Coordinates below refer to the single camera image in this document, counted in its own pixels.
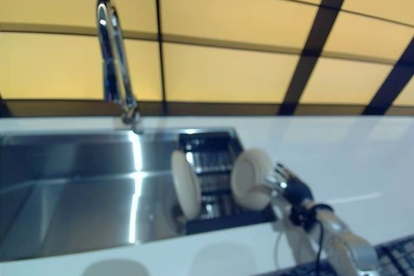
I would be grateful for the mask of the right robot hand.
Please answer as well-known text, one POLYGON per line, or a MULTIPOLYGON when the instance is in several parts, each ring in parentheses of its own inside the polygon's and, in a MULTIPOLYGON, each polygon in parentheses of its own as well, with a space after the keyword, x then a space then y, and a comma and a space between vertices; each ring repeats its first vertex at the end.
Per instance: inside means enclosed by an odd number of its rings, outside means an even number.
POLYGON ((314 201, 310 187, 291 169, 278 162, 265 177, 265 185, 282 196, 292 206, 314 201))

